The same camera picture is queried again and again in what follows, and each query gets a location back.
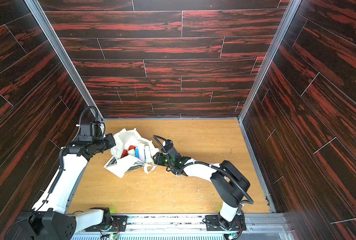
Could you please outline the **pale green flashlight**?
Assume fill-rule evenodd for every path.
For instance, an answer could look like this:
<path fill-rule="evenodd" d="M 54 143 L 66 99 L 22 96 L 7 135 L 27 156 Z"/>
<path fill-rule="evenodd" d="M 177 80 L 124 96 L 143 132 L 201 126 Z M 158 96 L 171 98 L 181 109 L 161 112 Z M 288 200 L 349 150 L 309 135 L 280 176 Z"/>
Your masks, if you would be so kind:
<path fill-rule="evenodd" d="M 135 157 L 135 150 L 128 151 L 128 155 Z"/>
<path fill-rule="evenodd" d="M 145 146 L 145 163 L 148 165 L 153 165 L 154 161 L 153 161 L 153 157 L 151 154 L 151 150 L 150 150 L 150 146 L 146 145 Z"/>

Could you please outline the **lilac flashlight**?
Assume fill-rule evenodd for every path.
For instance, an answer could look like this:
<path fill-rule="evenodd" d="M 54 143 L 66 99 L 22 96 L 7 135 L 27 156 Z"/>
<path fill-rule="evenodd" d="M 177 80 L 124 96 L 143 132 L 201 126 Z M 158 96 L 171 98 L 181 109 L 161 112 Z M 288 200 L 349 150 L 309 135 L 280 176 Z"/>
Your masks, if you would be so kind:
<path fill-rule="evenodd" d="M 142 144 L 142 143 L 138 145 L 138 158 L 143 163 L 146 160 L 146 157 L 145 157 L 145 145 Z"/>

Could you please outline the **blue flashlight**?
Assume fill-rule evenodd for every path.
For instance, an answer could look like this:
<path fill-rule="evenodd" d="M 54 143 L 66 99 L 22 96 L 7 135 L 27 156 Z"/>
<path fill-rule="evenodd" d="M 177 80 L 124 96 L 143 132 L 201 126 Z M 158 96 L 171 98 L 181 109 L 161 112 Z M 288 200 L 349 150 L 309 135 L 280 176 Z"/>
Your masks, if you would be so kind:
<path fill-rule="evenodd" d="M 139 159 L 139 149 L 138 148 L 135 149 L 135 157 Z"/>

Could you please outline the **white floral tote bag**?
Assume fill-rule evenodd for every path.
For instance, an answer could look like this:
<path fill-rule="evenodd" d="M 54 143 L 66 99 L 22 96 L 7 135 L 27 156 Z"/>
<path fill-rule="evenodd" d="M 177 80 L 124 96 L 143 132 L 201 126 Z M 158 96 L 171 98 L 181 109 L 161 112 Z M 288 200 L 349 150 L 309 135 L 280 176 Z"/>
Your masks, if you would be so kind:
<path fill-rule="evenodd" d="M 104 165 L 106 170 L 122 178 L 125 173 L 137 169 L 149 174 L 156 168 L 153 156 L 159 149 L 152 141 L 141 137 L 137 129 L 122 129 L 114 135 L 114 140 L 116 145 L 110 149 L 112 157 Z"/>

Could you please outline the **pale green flashlight bottom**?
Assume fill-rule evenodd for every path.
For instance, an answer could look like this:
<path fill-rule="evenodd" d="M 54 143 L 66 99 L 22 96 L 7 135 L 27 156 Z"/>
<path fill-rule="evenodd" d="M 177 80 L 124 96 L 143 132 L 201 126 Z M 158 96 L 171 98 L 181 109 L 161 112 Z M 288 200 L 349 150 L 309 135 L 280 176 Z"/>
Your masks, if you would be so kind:
<path fill-rule="evenodd" d="M 128 155 L 135 157 L 135 150 L 128 151 Z"/>

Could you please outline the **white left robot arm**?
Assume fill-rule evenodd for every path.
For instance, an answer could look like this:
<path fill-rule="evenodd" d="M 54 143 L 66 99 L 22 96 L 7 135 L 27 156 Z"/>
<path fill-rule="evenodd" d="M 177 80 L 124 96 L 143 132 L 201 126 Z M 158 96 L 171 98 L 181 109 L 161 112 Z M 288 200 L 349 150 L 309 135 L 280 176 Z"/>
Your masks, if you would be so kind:
<path fill-rule="evenodd" d="M 109 208 L 93 208 L 68 215 L 68 201 L 93 155 L 115 146 L 112 134 L 79 137 L 60 151 L 60 166 L 46 193 L 29 212 L 21 212 L 8 229 L 6 240 L 70 240 L 75 233 L 92 226 L 110 230 L 113 219 Z"/>

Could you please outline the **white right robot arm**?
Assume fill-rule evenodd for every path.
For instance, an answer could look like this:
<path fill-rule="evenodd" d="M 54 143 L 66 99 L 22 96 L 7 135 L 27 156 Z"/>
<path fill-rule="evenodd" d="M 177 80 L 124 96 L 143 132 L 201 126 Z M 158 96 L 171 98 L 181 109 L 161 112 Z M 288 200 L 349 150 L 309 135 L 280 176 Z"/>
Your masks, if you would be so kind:
<path fill-rule="evenodd" d="M 216 222 L 211 226 L 230 231 L 239 226 L 239 232 L 245 231 L 245 215 L 242 207 L 252 205 L 253 199 L 248 194 L 251 184 L 248 179 L 229 161 L 220 164 L 209 164 L 181 156 L 172 140 L 154 135 L 162 151 L 153 156 L 156 165 L 167 167 L 168 172 L 176 176 L 196 177 L 209 181 L 215 187 L 223 201 Z"/>

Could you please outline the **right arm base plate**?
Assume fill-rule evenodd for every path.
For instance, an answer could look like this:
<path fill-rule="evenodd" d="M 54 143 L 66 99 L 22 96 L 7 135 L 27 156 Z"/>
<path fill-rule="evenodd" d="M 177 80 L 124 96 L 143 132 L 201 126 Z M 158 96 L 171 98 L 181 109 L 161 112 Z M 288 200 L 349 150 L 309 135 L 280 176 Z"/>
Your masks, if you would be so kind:
<path fill-rule="evenodd" d="M 238 231 L 247 230 L 245 218 L 242 215 L 235 215 L 231 222 L 222 218 L 220 214 L 206 215 L 203 219 L 206 229 L 209 232 Z"/>

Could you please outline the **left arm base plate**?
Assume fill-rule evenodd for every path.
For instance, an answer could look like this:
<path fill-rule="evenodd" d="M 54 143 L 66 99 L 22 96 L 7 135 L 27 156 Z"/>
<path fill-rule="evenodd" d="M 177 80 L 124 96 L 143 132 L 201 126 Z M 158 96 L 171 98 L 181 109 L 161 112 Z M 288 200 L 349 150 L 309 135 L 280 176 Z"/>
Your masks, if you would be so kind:
<path fill-rule="evenodd" d="M 111 215 L 110 220 L 104 220 L 101 224 L 91 226 L 85 229 L 86 232 L 121 233 L 126 230 L 128 216 L 126 215 Z"/>

